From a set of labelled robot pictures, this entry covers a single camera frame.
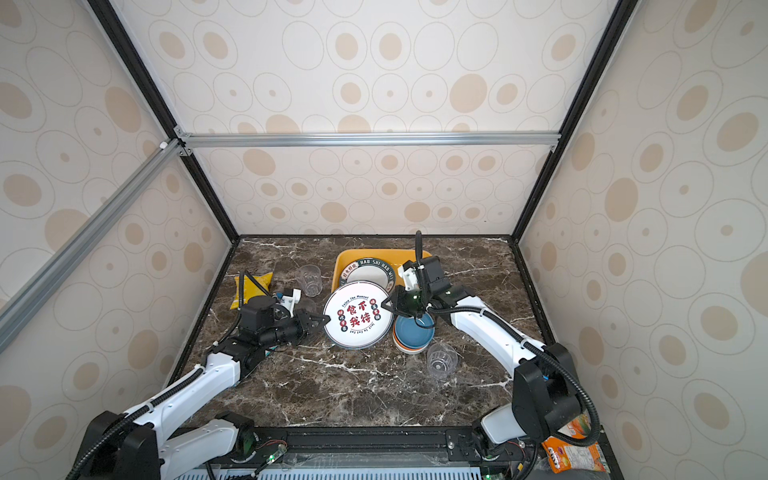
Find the yellow snack bag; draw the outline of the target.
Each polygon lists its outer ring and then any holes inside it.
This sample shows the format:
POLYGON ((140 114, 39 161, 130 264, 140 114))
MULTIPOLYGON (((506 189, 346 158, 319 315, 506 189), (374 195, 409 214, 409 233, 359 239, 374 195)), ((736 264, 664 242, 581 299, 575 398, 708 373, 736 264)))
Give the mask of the yellow snack bag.
POLYGON ((254 297, 268 295, 273 275, 273 272, 268 272, 264 275, 253 277, 247 272, 243 272, 241 276, 235 279, 236 294, 230 309, 237 310, 254 297))

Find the diagonal aluminium rail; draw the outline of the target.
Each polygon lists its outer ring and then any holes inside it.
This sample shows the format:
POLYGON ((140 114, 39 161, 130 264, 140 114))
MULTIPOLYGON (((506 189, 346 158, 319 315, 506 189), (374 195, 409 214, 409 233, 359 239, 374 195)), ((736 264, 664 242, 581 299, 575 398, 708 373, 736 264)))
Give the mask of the diagonal aluminium rail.
POLYGON ((104 238, 147 186, 182 151, 181 141, 165 146, 139 167, 129 179, 75 232, 1 311, 1 349, 6 350, 60 288, 83 259, 104 238))

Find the clear cup right front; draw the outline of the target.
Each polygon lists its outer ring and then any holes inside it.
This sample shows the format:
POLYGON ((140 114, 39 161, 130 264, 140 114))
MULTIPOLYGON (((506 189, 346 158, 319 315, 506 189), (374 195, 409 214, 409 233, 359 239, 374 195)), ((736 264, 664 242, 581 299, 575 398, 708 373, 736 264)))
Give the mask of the clear cup right front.
POLYGON ((426 368, 429 376, 443 380, 455 375, 459 365, 457 351, 448 344, 434 343, 426 352, 426 368))

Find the horizontal aluminium rail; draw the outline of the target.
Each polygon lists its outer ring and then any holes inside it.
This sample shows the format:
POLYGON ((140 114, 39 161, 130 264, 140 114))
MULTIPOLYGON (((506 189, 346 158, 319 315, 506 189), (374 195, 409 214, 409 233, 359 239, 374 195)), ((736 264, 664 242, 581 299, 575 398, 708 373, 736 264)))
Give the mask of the horizontal aluminium rail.
POLYGON ((180 134, 191 148, 303 148, 303 147, 425 147, 543 145, 556 146, 556 131, 373 132, 373 133, 253 133, 180 134))

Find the yellow plastic bin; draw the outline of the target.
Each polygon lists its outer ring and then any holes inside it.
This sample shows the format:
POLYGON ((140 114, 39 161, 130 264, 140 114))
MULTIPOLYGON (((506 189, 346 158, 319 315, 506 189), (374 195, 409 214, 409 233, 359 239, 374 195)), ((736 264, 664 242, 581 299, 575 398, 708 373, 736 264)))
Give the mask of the yellow plastic bin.
POLYGON ((365 257, 373 257, 384 260, 389 263, 395 271, 395 286, 402 285, 403 280, 399 273, 400 268, 406 262, 413 262, 415 260, 415 252, 412 249, 349 249, 345 250, 337 256, 334 272, 332 275, 332 287, 331 290, 335 291, 342 287, 339 285, 339 277, 341 271, 352 261, 365 257))

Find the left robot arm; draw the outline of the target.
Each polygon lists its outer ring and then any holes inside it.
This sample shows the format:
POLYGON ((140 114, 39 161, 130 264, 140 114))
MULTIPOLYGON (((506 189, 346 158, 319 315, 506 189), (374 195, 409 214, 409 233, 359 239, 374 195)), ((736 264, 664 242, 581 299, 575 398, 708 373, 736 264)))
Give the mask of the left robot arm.
POLYGON ((68 478, 174 479, 221 456, 245 463, 264 444, 252 420, 224 413, 202 427, 177 432, 223 391, 238 385, 280 345, 298 345, 330 317, 298 305, 299 296, 256 296, 207 351, 203 364, 148 400, 87 427, 68 478))

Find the orange snack packet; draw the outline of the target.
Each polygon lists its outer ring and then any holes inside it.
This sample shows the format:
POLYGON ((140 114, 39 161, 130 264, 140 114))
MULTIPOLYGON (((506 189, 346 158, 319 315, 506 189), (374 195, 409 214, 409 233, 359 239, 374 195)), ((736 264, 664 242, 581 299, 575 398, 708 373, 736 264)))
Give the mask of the orange snack packet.
MULTIPOLYGON (((583 413, 562 427, 559 432, 568 437, 584 439, 589 427, 588 415, 583 413)), ((571 470, 610 473, 608 462, 598 443, 580 447, 549 437, 542 443, 542 447, 550 468, 556 474, 571 470)))

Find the plate dark green lettered rim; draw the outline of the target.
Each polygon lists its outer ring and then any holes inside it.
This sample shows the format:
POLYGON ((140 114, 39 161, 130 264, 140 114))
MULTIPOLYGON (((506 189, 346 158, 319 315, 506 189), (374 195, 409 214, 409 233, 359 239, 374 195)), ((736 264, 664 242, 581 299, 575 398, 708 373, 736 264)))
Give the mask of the plate dark green lettered rim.
POLYGON ((365 257, 352 261, 341 271, 339 285, 365 281, 391 291, 395 280, 395 271, 389 263, 378 258, 365 257))

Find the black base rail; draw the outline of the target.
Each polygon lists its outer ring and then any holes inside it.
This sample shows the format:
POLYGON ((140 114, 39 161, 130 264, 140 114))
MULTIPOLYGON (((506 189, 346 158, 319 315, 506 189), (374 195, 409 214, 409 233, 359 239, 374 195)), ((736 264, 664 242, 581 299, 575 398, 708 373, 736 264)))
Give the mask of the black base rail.
POLYGON ((85 468, 92 479, 554 479, 527 439, 481 452, 470 427, 259 428, 212 420, 167 440, 131 427, 85 468))

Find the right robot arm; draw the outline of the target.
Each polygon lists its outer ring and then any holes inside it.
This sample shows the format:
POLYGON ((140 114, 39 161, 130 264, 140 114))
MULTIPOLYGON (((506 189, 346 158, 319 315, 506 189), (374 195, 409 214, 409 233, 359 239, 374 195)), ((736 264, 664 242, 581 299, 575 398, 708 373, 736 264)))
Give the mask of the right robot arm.
POLYGON ((597 408, 581 385, 566 347, 533 339, 479 296, 451 284, 436 256, 407 261, 398 274, 402 282, 383 302, 386 310, 412 319, 427 314, 446 320, 479 343, 512 377, 511 402, 486 414, 475 426, 479 449, 518 438, 533 443, 556 438, 577 447, 598 441, 597 408))

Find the orange white bowl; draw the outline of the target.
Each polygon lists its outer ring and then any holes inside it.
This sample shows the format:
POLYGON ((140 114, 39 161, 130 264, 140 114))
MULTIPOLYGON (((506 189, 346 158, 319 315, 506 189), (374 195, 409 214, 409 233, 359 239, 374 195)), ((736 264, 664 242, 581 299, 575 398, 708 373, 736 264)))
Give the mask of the orange white bowl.
POLYGON ((416 333, 410 331, 394 331, 393 340, 395 346, 406 354, 418 354, 427 349, 434 335, 432 331, 416 333))

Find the clear cup near bin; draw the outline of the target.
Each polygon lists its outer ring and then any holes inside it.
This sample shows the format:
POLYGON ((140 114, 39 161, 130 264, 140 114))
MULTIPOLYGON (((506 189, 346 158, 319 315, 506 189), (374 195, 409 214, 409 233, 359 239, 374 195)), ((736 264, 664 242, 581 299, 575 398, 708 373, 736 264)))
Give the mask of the clear cup near bin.
POLYGON ((296 274, 296 280, 304 296, 314 298, 322 293, 322 274, 318 266, 304 265, 299 267, 296 274))

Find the blue bowl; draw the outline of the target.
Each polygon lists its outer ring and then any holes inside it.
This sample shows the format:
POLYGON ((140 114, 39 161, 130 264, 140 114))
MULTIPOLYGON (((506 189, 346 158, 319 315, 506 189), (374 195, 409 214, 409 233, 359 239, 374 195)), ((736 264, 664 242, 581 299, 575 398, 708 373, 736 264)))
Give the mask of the blue bowl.
POLYGON ((398 316, 394 324, 394 339, 399 348, 408 352, 424 350, 435 335, 435 321, 429 314, 420 318, 398 316))

